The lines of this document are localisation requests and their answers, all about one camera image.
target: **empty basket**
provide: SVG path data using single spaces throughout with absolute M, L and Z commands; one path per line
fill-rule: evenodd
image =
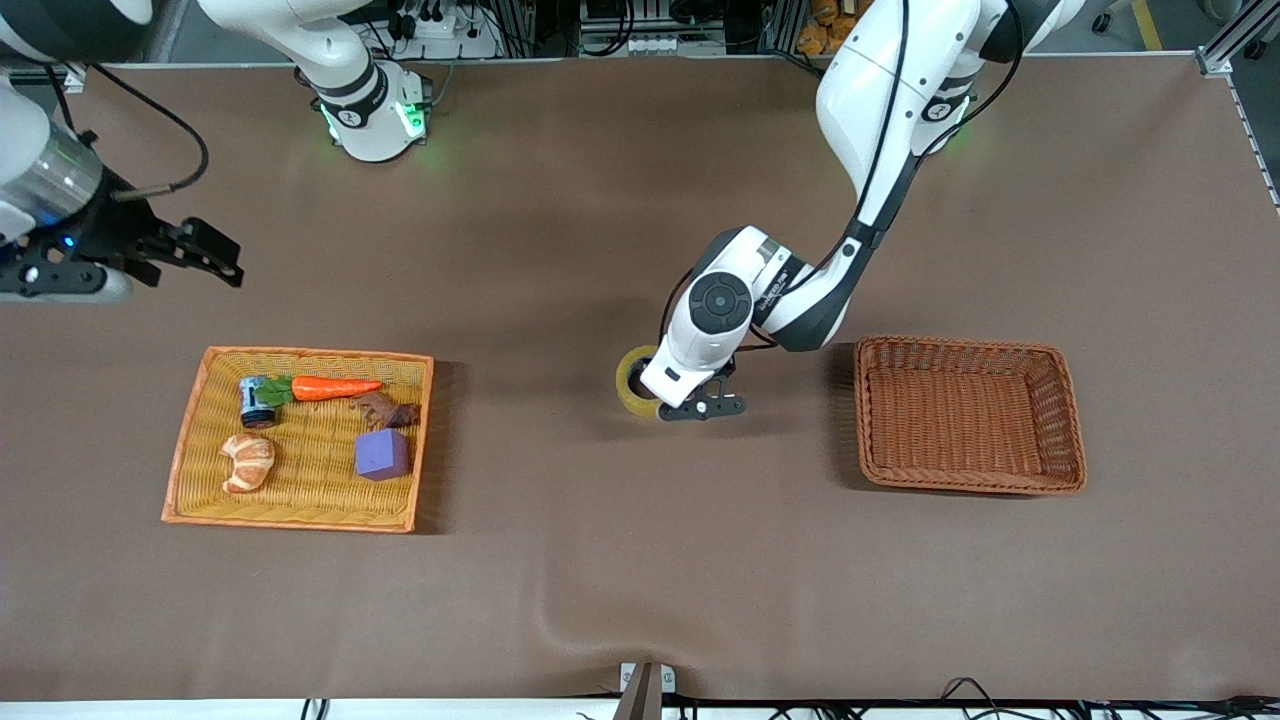
M 1056 348 L 872 336 L 854 352 L 858 454 L 870 482 L 1019 495 L 1084 487 L 1075 395 Z
M 166 523 L 407 533 L 413 529 L 434 360 L 422 355 L 297 347 L 210 347 L 196 373 L 169 473 Z M 279 424 L 255 430 L 275 443 L 275 466 L 259 489 L 230 495 L 221 483 L 230 459 L 219 454 L 241 427 L 246 375 L 376 379 L 396 402 L 419 404 L 417 425 L 402 428 L 413 466 L 372 482 L 356 474 L 356 436 L 369 432 L 351 400 L 291 402 Z

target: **cable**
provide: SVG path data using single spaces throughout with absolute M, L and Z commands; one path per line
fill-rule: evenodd
M 564 56 L 568 58 L 568 49 L 570 47 L 573 47 L 575 50 L 580 50 L 581 46 L 577 42 L 575 42 L 573 38 L 568 33 L 568 26 L 570 26 L 570 23 L 566 23 L 563 20 L 564 13 L 563 13 L 562 5 L 563 4 L 562 4 L 561 0 L 556 0 L 557 24 L 559 26 L 557 29 L 559 31 L 561 37 L 564 40 Z
M 1012 3 L 1012 0 L 1006 0 L 1006 3 Z M 881 122 L 879 137 L 876 140 L 876 151 L 872 154 L 872 164 L 867 169 L 867 184 L 863 186 L 863 192 L 858 197 L 858 204 L 854 206 L 854 219 L 856 220 L 859 215 L 863 214 L 863 206 L 867 204 L 867 196 L 870 195 L 872 183 L 876 179 L 876 170 L 879 167 L 881 152 L 884 150 L 884 136 L 888 135 L 888 123 L 893 118 L 893 102 L 897 100 L 897 87 L 902 83 L 902 64 L 906 60 L 906 36 L 908 36 L 908 23 L 910 18 L 910 3 L 902 0 L 902 27 L 900 31 L 899 45 L 897 45 L 897 61 L 893 67 L 893 87 L 888 92 L 888 106 L 884 108 L 884 119 Z M 840 247 L 845 245 L 845 237 L 841 236 L 836 245 L 831 246 L 827 255 L 813 266 L 813 272 L 800 278 L 794 286 L 783 290 L 778 293 L 778 299 L 783 299 L 792 292 L 800 290 L 810 279 L 813 279 L 823 268 L 831 263 L 836 252 L 840 252 Z
M 54 95 L 58 96 L 58 106 L 63 110 L 63 122 L 67 123 L 67 129 L 74 133 L 76 122 L 72 120 L 72 109 L 67 105 L 67 94 L 63 92 L 63 83 L 58 82 L 52 65 L 45 65 L 45 77 L 49 78 L 49 85 L 54 86 Z
M 588 50 L 581 47 L 579 51 L 584 55 L 590 55 L 593 58 L 607 58 L 618 50 L 622 50 L 627 42 L 631 40 L 631 32 L 636 27 L 636 9 L 631 5 L 631 0 L 618 0 L 621 8 L 618 13 L 618 33 L 614 36 L 613 41 L 604 47 L 604 50 Z
M 998 717 L 1001 712 L 1005 715 L 1012 715 L 1014 717 L 1021 717 L 1023 720 L 1044 720 L 1043 717 L 1037 717 L 1036 715 L 1028 715 L 1025 712 L 1019 712 L 1016 710 L 1005 710 L 1002 707 L 992 707 L 991 710 L 983 710 L 982 712 L 973 716 L 969 716 L 966 714 L 965 717 L 969 717 L 969 720 L 982 720 L 983 717 L 988 717 L 991 715 L 996 715 Z
M 970 685 L 973 689 L 978 691 L 978 693 L 982 694 L 982 698 L 991 703 L 992 707 L 996 706 L 996 701 L 991 700 L 991 696 L 987 694 L 987 689 L 982 687 L 982 683 L 969 678 L 968 675 L 964 678 L 951 678 L 951 680 L 947 682 L 947 687 L 942 691 L 942 694 L 938 696 L 938 700 L 950 698 L 956 693 L 956 691 L 965 685 Z
M 472 5 L 458 5 L 458 9 L 462 9 L 462 8 L 471 8 L 471 10 L 475 10 L 475 5 L 474 4 Z M 494 42 L 498 42 L 498 35 L 497 33 L 500 32 L 503 35 L 503 37 L 506 37 L 507 40 L 511 40 L 511 41 L 526 45 L 529 47 L 530 53 L 538 49 L 538 44 L 535 44 L 534 41 L 525 40 L 524 37 L 512 35 L 509 31 L 507 31 L 507 28 L 502 26 L 502 22 L 497 19 L 497 17 L 498 17 L 497 13 L 494 13 L 493 17 L 490 17 L 489 13 L 485 13 L 485 12 L 481 10 L 480 14 L 484 15 L 484 24 L 485 24 L 486 28 L 489 28 L 489 36 L 493 37 Z M 466 12 L 466 15 L 467 15 L 467 22 L 470 22 L 472 27 L 475 27 L 476 24 L 479 24 L 479 20 L 476 20 L 476 17 L 470 10 Z M 521 54 L 524 54 L 524 56 L 526 56 L 526 58 L 529 56 L 527 53 L 524 49 L 521 50 Z
M 164 105 L 161 105 L 161 104 L 156 102 L 155 100 L 147 97 L 141 90 L 138 90 L 138 88 L 133 87 L 132 85 L 124 82 L 123 79 L 115 77 L 114 73 L 111 73 L 110 70 L 108 70 L 102 65 L 99 65 L 99 64 L 95 63 L 95 64 L 91 64 L 90 67 L 93 68 L 95 70 L 97 70 L 99 73 L 101 73 L 102 77 L 105 77 L 106 79 L 109 79 L 113 83 L 118 85 L 122 90 L 124 90 L 129 95 L 132 95 L 132 96 L 137 97 L 138 100 L 141 100 L 142 102 L 145 102 L 152 110 L 155 110 L 155 111 L 160 113 L 161 115 L 164 115 L 164 117 L 169 118 L 170 120 L 173 120 L 174 124 L 177 124 L 182 129 L 187 131 L 187 135 L 189 135 L 192 137 L 192 140 L 196 141 L 196 145 L 200 146 L 200 164 L 196 167 L 196 169 L 189 176 L 182 178 L 178 182 L 172 182 L 172 183 L 168 183 L 168 184 L 157 184 L 157 186 L 152 186 L 152 187 L 143 187 L 141 190 L 128 190 L 128 191 L 124 191 L 124 192 L 116 192 L 114 195 L 115 200 L 119 200 L 119 201 L 124 201 L 124 200 L 141 200 L 141 199 L 145 199 L 145 197 L 155 197 L 157 195 L 169 195 L 170 192 L 177 192 L 177 191 L 179 191 L 179 190 L 182 190 L 184 187 L 191 187 L 192 184 L 195 184 L 196 181 L 198 181 L 205 174 L 205 170 L 209 169 L 209 146 L 205 145 L 205 138 L 200 137 L 200 133 L 196 132 L 196 128 L 193 128 L 189 124 L 187 124 L 186 120 L 183 120 L 182 118 L 179 118 L 178 115 L 175 115 L 172 110 L 169 110 Z
M 915 167 L 911 168 L 911 176 L 910 178 L 908 178 L 908 182 L 915 179 L 915 172 L 920 168 L 920 164 L 924 163 L 924 159 L 929 156 L 929 152 L 933 152 L 933 150 L 938 145 L 946 142 L 947 138 L 960 132 L 960 128 L 969 124 L 970 120 L 973 120 L 974 118 L 980 115 L 983 110 L 989 108 L 991 104 L 995 102 L 996 99 L 1000 97 L 1002 92 L 1005 92 L 1005 88 L 1009 87 L 1009 83 L 1014 79 L 1014 74 L 1018 73 L 1018 67 L 1021 65 L 1023 63 L 1023 46 L 1025 45 L 1025 36 L 1023 33 L 1023 17 L 1018 13 L 1018 8 L 1014 5 L 1014 0 L 1005 0 L 1005 4 L 1009 5 L 1009 14 L 1012 15 L 1014 29 L 1018 32 L 1018 46 L 1016 46 L 1018 50 L 1014 53 L 1014 61 L 1009 65 L 1009 72 L 1005 73 L 1005 79 L 1000 81 L 1000 85 L 996 86 L 995 92 L 992 92 L 989 97 L 978 104 L 978 106 L 974 109 L 973 113 L 969 113 L 968 115 L 961 118 L 959 123 L 947 128 L 946 132 L 936 137 L 933 142 L 925 146 L 924 152 L 920 152 L 920 156 L 916 159 Z
M 383 36 L 378 33 L 378 28 L 375 28 L 374 23 L 369 20 L 369 15 L 365 14 L 365 9 L 357 8 L 356 12 L 360 13 L 360 19 L 365 22 L 365 26 L 374 33 L 374 37 L 378 38 L 378 44 L 383 46 L 383 54 L 387 55 L 388 60 L 390 60 L 392 51 L 387 47 L 387 42 L 383 41 Z
M 778 50 L 777 47 L 768 47 L 762 53 L 765 55 L 777 55 L 778 58 L 782 58 L 783 60 L 791 63 L 792 65 L 800 68 L 801 70 L 812 74 L 818 79 L 822 79 L 822 76 L 826 74 L 827 72 L 819 68 L 818 65 L 814 65 L 813 60 L 810 60 L 808 55 L 792 55 L 791 53 L 787 53 L 786 50 Z
M 753 350 L 772 350 L 778 346 L 778 341 L 755 329 L 754 324 L 748 325 L 748 328 L 751 331 L 751 334 L 754 334 L 756 340 L 764 342 L 764 345 L 742 345 L 739 346 L 739 348 L 735 350 L 733 352 L 750 352 Z
M 302 702 L 302 715 L 298 720 L 307 720 L 307 711 L 311 710 L 311 698 L 308 697 Z M 329 701 L 319 700 L 316 701 L 316 716 L 314 720 L 324 720 L 329 715 Z
M 458 67 L 458 61 L 453 60 L 449 63 L 449 72 L 444 76 L 444 82 L 440 83 L 440 94 L 431 97 L 431 108 L 435 108 L 444 101 L 444 91 L 449 88 L 449 81 L 453 79 L 453 69 Z
M 662 345 L 662 336 L 667 334 L 667 315 L 671 314 L 671 304 L 676 301 L 676 293 L 685 284 L 685 281 L 694 277 L 694 269 L 689 268 L 685 274 L 680 275 L 676 281 L 676 287 L 671 288 L 671 295 L 667 296 L 667 305 L 662 309 L 662 324 L 658 325 L 658 345 Z

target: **table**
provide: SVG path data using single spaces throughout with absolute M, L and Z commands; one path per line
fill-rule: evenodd
M 463 67 L 381 165 L 287 68 L 127 77 L 212 151 L 157 213 L 247 278 L 0 306 L 0 697 L 575 694 L 645 656 L 704 697 L 1275 691 L 1280 220 L 1190 56 L 1029 58 L 920 172 L 837 343 L 744 357 L 746 416 L 669 425 L 612 377 L 671 283 L 742 223 L 817 259 L 851 211 L 804 73 Z M 101 78 L 73 109 L 138 184 L 195 161 Z M 872 492 L 847 343 L 884 332 L 1061 347 L 1088 488 Z M 422 532 L 163 525 L 209 345 L 439 357 Z

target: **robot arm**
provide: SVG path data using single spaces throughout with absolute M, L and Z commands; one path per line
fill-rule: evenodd
M 964 114 L 983 61 L 1019 56 L 1019 37 L 1024 46 L 1038 42 L 1082 4 L 1009 1 L 1016 14 L 1007 13 L 1006 0 L 877 0 L 867 10 L 817 97 L 818 124 L 858 192 L 854 217 L 817 269 L 753 227 L 712 242 L 640 375 L 667 406 L 659 416 L 714 416 L 709 407 L 721 404 L 709 404 L 701 387 L 719 379 L 723 391 L 726 368 L 753 325 L 794 352 L 817 350 L 835 336 L 922 156 L 941 146 Z M 726 407 L 722 414 L 736 414 L 742 402 Z
M 329 133 L 357 160 L 399 155 L 426 135 L 422 77 L 374 61 L 338 15 L 369 0 L 200 0 L 219 26 L 284 53 L 320 96 Z
M 150 0 L 0 0 L 0 58 L 122 60 L 141 47 Z M 0 301 L 119 302 L 129 277 L 155 286 L 152 261 L 239 286 L 239 246 L 200 219 L 170 225 L 90 147 L 19 95 L 0 67 Z

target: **foam block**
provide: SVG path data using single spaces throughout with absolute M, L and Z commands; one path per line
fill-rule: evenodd
M 356 437 L 356 474 L 388 480 L 408 473 L 408 439 L 388 428 Z

